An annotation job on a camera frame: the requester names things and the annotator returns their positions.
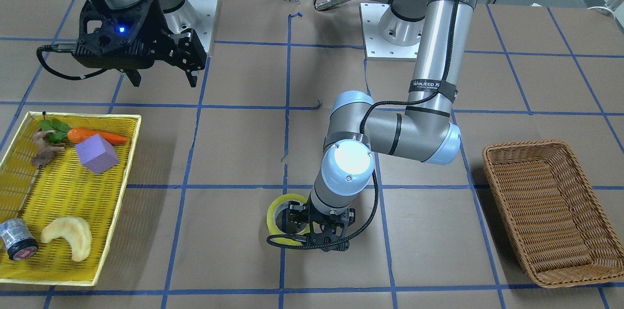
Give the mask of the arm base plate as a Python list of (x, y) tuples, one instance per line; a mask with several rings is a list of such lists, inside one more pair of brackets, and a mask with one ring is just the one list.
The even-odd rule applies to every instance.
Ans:
[(367, 60), (415, 61), (424, 20), (405, 21), (388, 4), (360, 4)]
[(219, 0), (185, 0), (176, 11), (165, 14), (167, 24), (176, 34), (194, 29), (207, 55), (212, 54)]

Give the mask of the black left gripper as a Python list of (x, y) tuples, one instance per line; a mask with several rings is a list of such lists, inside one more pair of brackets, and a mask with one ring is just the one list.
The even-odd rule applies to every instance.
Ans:
[(350, 243), (348, 240), (332, 245), (346, 237), (346, 229), (356, 220), (356, 209), (349, 208), (340, 215), (325, 215), (318, 211), (312, 203), (289, 203), (288, 222), (297, 227), (306, 224), (309, 231), (302, 234), (292, 235), (295, 241), (290, 249), (307, 251), (321, 249), (322, 251), (347, 251)]

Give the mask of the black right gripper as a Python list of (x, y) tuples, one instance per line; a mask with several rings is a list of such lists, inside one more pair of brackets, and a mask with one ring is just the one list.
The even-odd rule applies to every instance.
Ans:
[[(116, 51), (138, 39), (147, 45), (155, 61), (185, 71), (189, 85), (197, 86), (198, 72), (205, 68), (207, 54), (196, 31), (170, 31), (158, 0), (140, 0), (131, 7), (112, 9), (105, 0), (87, 0), (80, 12), (78, 45), (96, 54)], [(124, 74), (134, 87), (142, 76), (136, 69)]]

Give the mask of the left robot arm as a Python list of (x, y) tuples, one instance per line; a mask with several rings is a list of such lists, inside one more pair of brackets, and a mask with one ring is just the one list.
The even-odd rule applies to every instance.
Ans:
[(379, 101), (361, 91), (346, 91), (334, 101), (318, 175), (304, 201), (276, 201), (278, 211), (300, 228), (293, 234), (267, 236), (267, 243), (286, 249), (345, 251), (351, 239), (372, 222), (348, 235), (355, 221), (351, 203), (372, 180), (377, 183), (374, 154), (424, 163), (451, 163), (460, 148), (461, 131), (449, 120), (471, 17), (478, 0), (370, 0), (388, 5), (381, 28), (384, 40), (399, 40), (400, 29), (421, 32), (408, 100)]

